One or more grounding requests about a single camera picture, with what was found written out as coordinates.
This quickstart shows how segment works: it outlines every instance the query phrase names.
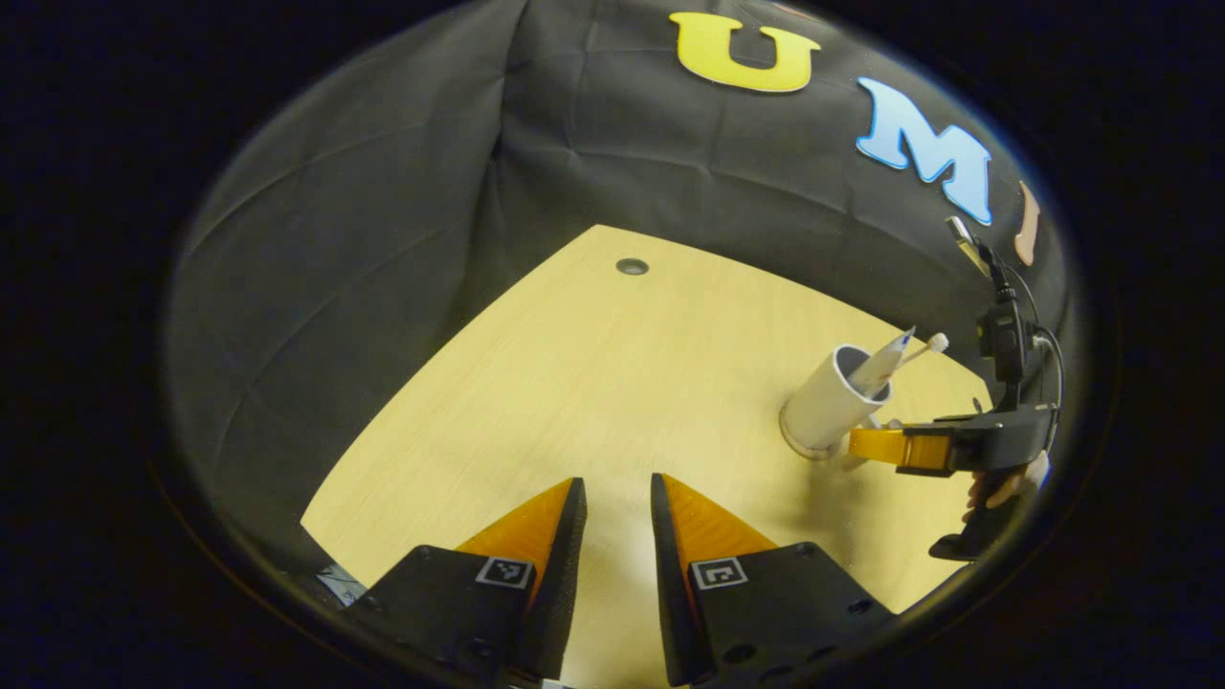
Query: yellow letter u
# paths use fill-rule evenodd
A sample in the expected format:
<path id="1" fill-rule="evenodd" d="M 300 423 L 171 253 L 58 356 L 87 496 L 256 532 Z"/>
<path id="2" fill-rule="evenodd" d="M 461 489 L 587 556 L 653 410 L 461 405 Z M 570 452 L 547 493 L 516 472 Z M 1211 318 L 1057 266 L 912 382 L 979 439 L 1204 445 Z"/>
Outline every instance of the yellow letter u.
<path id="1" fill-rule="evenodd" d="M 762 33 L 774 39 L 778 58 L 768 70 L 746 67 L 731 59 L 731 32 L 745 25 L 704 12 L 674 12 L 668 18 L 681 27 L 676 55 L 685 69 L 729 86 L 771 92 L 799 91 L 812 77 L 809 53 L 821 50 L 815 40 L 802 36 L 762 27 Z"/>

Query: black fabric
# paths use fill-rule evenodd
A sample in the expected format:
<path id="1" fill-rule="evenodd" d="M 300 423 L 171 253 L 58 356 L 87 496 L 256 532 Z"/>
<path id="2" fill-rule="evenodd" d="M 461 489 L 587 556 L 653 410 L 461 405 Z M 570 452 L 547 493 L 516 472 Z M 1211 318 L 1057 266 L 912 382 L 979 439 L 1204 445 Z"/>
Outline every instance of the black fabric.
<path id="1" fill-rule="evenodd" d="M 763 25 L 815 39 L 812 81 L 767 94 L 688 72 L 668 20 L 686 10 L 742 21 L 733 56 L 751 66 L 774 63 Z M 855 150 L 872 115 L 860 76 L 992 152 L 993 222 L 970 227 L 1001 254 L 1014 256 L 1018 180 L 1038 194 L 1036 268 L 1020 270 L 1060 322 L 1077 297 L 1054 200 L 915 66 L 768 2 L 485 0 L 304 92 L 205 201 L 167 319 L 198 479 L 277 557 L 322 564 L 299 520 L 343 451 L 464 322 L 594 223 L 763 268 L 919 337 L 946 332 L 993 389 L 974 332 L 990 284 L 942 222 L 958 210 L 938 181 Z"/>

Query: black cable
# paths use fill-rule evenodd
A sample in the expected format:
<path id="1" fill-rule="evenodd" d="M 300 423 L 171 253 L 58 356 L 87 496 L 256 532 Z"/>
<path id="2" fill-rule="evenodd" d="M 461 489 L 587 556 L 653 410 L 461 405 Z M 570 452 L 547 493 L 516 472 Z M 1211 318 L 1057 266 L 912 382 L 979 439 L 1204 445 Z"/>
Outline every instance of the black cable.
<path id="1" fill-rule="evenodd" d="M 1000 265 L 1003 266 L 1003 270 L 1011 272 L 1017 278 L 1017 282 L 1020 283 L 1020 288 L 1025 291 L 1025 297 L 1029 298 L 1029 309 L 1034 311 L 1034 325 L 1042 322 L 1042 319 L 1038 318 L 1038 300 L 1034 299 L 1034 293 L 1029 291 L 1029 283 L 1025 282 L 1025 278 L 1020 277 L 1020 273 L 1017 272 L 1012 266 L 1005 264 L 1003 261 L 1000 261 Z M 1038 376 L 1038 396 L 1039 397 L 1046 396 L 1046 383 L 1042 379 L 1041 374 L 1039 374 Z"/>
<path id="2" fill-rule="evenodd" d="M 1003 264 L 1002 261 L 1001 265 L 1003 266 L 1003 270 L 1011 272 L 1013 277 L 1017 278 L 1017 282 L 1020 283 L 1020 288 L 1025 291 L 1025 297 L 1029 298 L 1029 308 L 1034 311 L 1034 322 L 1042 322 L 1042 319 L 1038 318 L 1038 300 L 1034 299 L 1034 293 L 1029 291 L 1029 284 L 1025 282 L 1025 278 L 1020 277 L 1020 273 L 1012 266 Z"/>
<path id="3" fill-rule="evenodd" d="M 1058 396 L 1056 397 L 1055 401 L 1055 418 L 1051 421 L 1051 432 L 1046 439 L 1046 451 L 1050 452 L 1051 447 L 1055 445 L 1055 430 L 1060 425 L 1060 416 L 1063 413 L 1063 378 L 1066 374 L 1066 370 L 1063 369 L 1063 349 L 1060 348 L 1058 338 L 1055 337 L 1055 333 L 1051 332 L 1046 326 L 1042 325 L 1034 326 L 1034 331 L 1041 335 L 1047 342 L 1051 343 L 1051 351 L 1055 352 L 1055 359 L 1058 364 L 1060 390 L 1058 390 Z"/>

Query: pen holder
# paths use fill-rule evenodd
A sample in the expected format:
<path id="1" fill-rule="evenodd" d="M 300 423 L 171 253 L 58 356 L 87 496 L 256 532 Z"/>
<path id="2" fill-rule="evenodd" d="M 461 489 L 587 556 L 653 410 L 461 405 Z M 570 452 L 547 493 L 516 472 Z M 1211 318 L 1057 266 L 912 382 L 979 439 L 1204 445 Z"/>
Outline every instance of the pen holder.
<path id="1" fill-rule="evenodd" d="M 834 348 L 783 405 L 779 425 L 793 450 L 810 460 L 828 459 L 851 428 L 889 401 L 892 381 L 871 398 L 846 381 L 869 357 L 869 352 L 851 345 Z"/>

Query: wooden table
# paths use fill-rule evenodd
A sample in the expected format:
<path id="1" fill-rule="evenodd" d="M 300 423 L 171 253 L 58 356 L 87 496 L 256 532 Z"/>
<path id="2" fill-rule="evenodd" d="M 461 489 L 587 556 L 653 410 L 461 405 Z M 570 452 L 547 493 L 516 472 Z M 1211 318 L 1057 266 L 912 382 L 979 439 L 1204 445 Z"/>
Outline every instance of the wooden table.
<path id="1" fill-rule="evenodd" d="M 621 259 L 648 264 L 643 275 Z M 835 346 L 898 329 L 761 270 L 595 226 L 507 291 L 370 422 L 303 525 L 372 586 L 414 546 L 454 548 L 537 493 L 587 485 L 578 600 L 561 679 L 665 687 L 652 472 L 779 544 L 813 541 L 900 612 L 959 565 L 927 547 L 960 527 L 970 481 L 846 473 L 779 432 L 784 401 Z M 981 379 L 942 354 L 898 371 L 881 421 L 973 413 Z"/>

